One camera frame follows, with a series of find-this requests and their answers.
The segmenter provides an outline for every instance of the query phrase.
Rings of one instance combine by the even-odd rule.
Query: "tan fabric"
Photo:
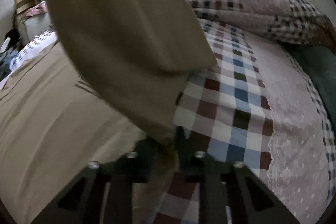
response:
[[[114,161],[144,137],[82,82],[60,44],[13,73],[0,109],[0,199],[18,224],[31,223],[90,160]]]
[[[47,0],[78,71],[113,107],[163,144],[187,72],[216,65],[184,0]]]

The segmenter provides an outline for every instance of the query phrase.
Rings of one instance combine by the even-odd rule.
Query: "metal bolt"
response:
[[[234,163],[234,167],[236,167],[236,168],[243,168],[243,167],[245,167],[245,166],[246,166],[245,163],[242,162],[242,161],[236,161],[236,162]]]
[[[135,151],[131,151],[127,154],[127,158],[129,158],[129,159],[135,159],[137,157],[138,157],[138,153],[135,152]]]
[[[88,164],[88,168],[90,169],[98,169],[99,168],[99,162],[98,161],[90,161]]]
[[[202,159],[202,158],[205,157],[205,152],[203,152],[203,151],[197,151],[195,153],[195,157],[198,158],[198,159]]]

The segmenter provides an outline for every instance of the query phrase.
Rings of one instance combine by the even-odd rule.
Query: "pink cloth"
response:
[[[45,14],[48,12],[48,8],[45,1],[42,1],[40,4],[29,8],[26,12],[25,19],[28,19],[34,15]]]

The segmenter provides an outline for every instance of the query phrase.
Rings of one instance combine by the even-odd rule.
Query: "checkered bedsheet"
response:
[[[36,37],[33,41],[29,42],[10,62],[9,68],[11,73],[0,82],[0,90],[5,86],[7,80],[12,75],[14,71],[20,68],[23,63],[34,58],[38,55],[45,47],[49,46],[57,40],[57,35],[54,31],[49,30]]]
[[[242,30],[204,19],[199,22],[218,66],[189,77],[175,124],[184,126],[197,150],[220,161],[244,161],[257,176],[266,178],[273,121],[256,58]],[[181,189],[181,183],[176,174],[146,223],[198,223],[197,184],[184,184]]]

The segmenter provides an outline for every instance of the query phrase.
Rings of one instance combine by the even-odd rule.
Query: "black metal frame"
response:
[[[275,195],[242,163],[219,162],[194,151],[176,131],[180,173],[185,182],[200,183],[199,224],[299,224]],[[36,217],[32,224],[132,224],[132,183],[146,183],[159,145],[138,142],[132,154],[114,163],[91,163]],[[105,185],[110,187],[104,203]]]

